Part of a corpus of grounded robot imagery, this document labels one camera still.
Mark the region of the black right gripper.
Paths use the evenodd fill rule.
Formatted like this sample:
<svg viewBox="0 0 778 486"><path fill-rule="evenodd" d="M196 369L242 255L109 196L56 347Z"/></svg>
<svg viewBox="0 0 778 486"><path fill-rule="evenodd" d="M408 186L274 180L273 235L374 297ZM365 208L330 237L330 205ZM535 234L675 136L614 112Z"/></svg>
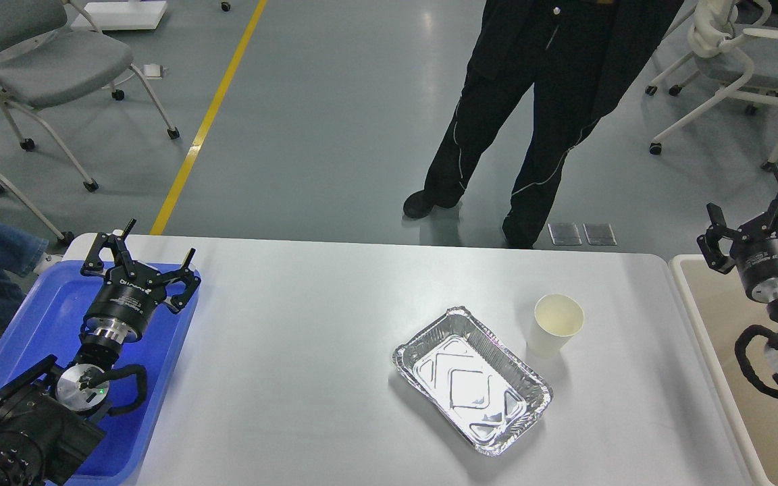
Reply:
<svg viewBox="0 0 778 486"><path fill-rule="evenodd" d="M778 183L778 164L771 173ZM737 267L747 298L755 302L778 299L778 192L762 215L729 228L723 210L715 203L705 206L710 225L698 236L697 243L710 269L726 275ZM722 252L720 241L733 241L729 255Z"/></svg>

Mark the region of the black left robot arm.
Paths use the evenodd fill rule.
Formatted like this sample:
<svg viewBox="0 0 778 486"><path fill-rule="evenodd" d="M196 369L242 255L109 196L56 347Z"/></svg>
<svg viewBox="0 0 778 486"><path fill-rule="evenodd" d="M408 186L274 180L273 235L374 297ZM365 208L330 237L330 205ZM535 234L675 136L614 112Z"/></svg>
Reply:
<svg viewBox="0 0 778 486"><path fill-rule="evenodd" d="M100 233L40 277L0 341L0 485L118 484L145 452L203 280Z"/></svg>

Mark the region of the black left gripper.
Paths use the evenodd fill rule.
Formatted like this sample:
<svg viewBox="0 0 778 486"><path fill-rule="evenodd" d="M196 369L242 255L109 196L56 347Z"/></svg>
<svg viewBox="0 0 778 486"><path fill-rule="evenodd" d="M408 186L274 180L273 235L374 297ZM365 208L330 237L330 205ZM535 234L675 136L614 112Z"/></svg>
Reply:
<svg viewBox="0 0 778 486"><path fill-rule="evenodd" d="M177 315L189 304L201 285L201 278L190 268L197 250L192 247L176 270L162 273L160 269L135 262L127 249L126 239L136 224L130 219L121 235L98 233L80 268L83 276L105 277L95 301L84 314L83 334L108 336L120 343L141 340L153 313L163 302L170 313ZM108 249L112 267L106 269L100 252ZM172 284L184 284L179 294L167 290Z"/></svg>

